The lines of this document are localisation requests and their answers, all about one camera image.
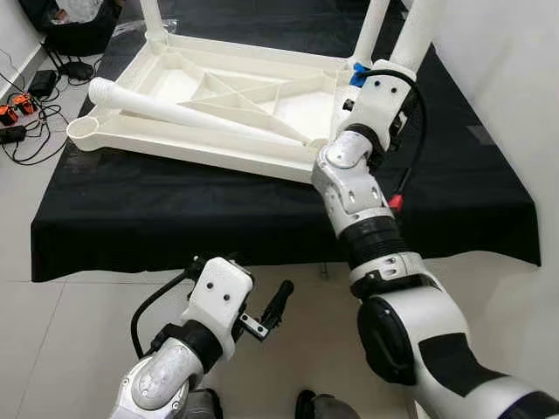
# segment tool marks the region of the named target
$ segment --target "black table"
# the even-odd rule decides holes
[[[138,18],[134,2],[121,20]],[[160,2],[178,33],[346,57],[362,12],[328,0]],[[374,56],[385,58],[403,24],[393,2]],[[116,79],[144,43],[114,38],[99,75]],[[430,131],[402,213],[408,244],[425,258],[495,251],[540,263],[535,206],[431,49],[418,79]],[[91,109],[87,100],[81,114]],[[417,144],[412,115],[397,154],[377,177],[387,195]],[[113,149],[62,154],[31,226],[32,280],[76,271],[159,271],[192,256],[237,252],[243,264],[342,260],[311,186]]]

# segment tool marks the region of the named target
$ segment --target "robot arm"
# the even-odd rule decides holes
[[[155,354],[140,360],[121,382],[112,419],[182,418],[186,397],[219,360],[228,361],[243,330],[264,340],[276,327],[293,284],[285,281],[260,322],[244,313],[249,272],[233,262],[205,263],[181,326],[166,325]]]
[[[408,249],[370,173],[389,149],[409,91],[399,78],[369,77],[314,164],[313,184],[347,253],[351,291],[362,301],[357,323],[367,361],[386,381],[408,386],[432,419],[559,418],[551,396],[477,362],[464,315]]]

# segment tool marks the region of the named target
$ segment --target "blue clip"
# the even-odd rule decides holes
[[[349,84],[352,86],[363,87],[363,85],[365,84],[365,80],[367,79],[365,76],[363,76],[363,73],[369,71],[370,68],[365,67],[364,65],[361,65],[359,63],[355,63],[353,65],[353,69],[355,70],[355,73],[349,81]]]

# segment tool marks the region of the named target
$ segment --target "white tube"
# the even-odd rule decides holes
[[[363,20],[361,32],[359,32],[359,39],[357,39],[353,56],[350,59],[353,61],[352,64],[359,63],[371,67],[370,57],[373,55],[389,4],[390,0],[370,0],[367,15]]]
[[[418,72],[445,14],[446,0],[415,0],[390,61]]]
[[[164,120],[186,127],[221,130],[281,144],[300,144],[299,141],[265,129],[250,127],[233,120],[226,120],[195,109],[157,100],[145,94],[132,92],[118,86],[113,81],[101,77],[91,80],[89,84],[89,99],[95,105],[111,109],[123,109],[128,112],[138,113],[149,118]]]
[[[140,5],[146,21],[147,33],[154,37],[158,33],[165,32],[157,0],[140,0]]]

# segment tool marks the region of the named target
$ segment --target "tiled floor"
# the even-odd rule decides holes
[[[69,86],[59,103],[75,118],[86,86]],[[65,139],[64,124],[45,153]],[[21,145],[21,155],[37,146]],[[30,225],[57,159],[19,167],[0,155],[0,417],[106,417],[119,382],[135,363],[129,321],[135,308],[175,272],[81,272],[32,284]],[[287,419],[302,388],[329,392],[363,418],[405,418],[404,396],[367,368],[355,326],[357,302],[347,269],[317,264],[254,267],[259,279],[250,311],[258,313],[281,280],[296,286],[285,321],[265,344],[244,337],[233,361],[218,365],[204,384],[222,397],[226,417]],[[170,292],[140,324],[144,345],[185,307],[189,285]]]
[[[68,119],[77,115],[85,94],[86,86],[63,92],[58,103]],[[64,139],[55,133],[45,152]],[[35,147],[26,141],[22,155]],[[132,313],[175,273],[81,272],[32,284],[30,224],[55,164],[52,159],[22,168],[0,155],[2,419],[106,417],[120,378],[135,363],[128,335]],[[555,215],[545,208],[542,219],[550,226]],[[476,252],[428,265],[464,310],[481,362],[559,395],[559,334],[549,333],[558,319],[553,261],[538,271]],[[346,266],[329,264],[328,278],[316,264],[252,272],[259,279],[252,313],[284,278],[295,283],[296,292],[274,336],[264,345],[243,338],[233,360],[205,378],[221,395],[227,419],[293,417],[294,397],[302,388],[337,395],[365,419],[407,417],[400,388],[377,379],[362,356]],[[188,290],[188,285],[175,289],[146,313],[140,324],[144,345],[184,309]]]

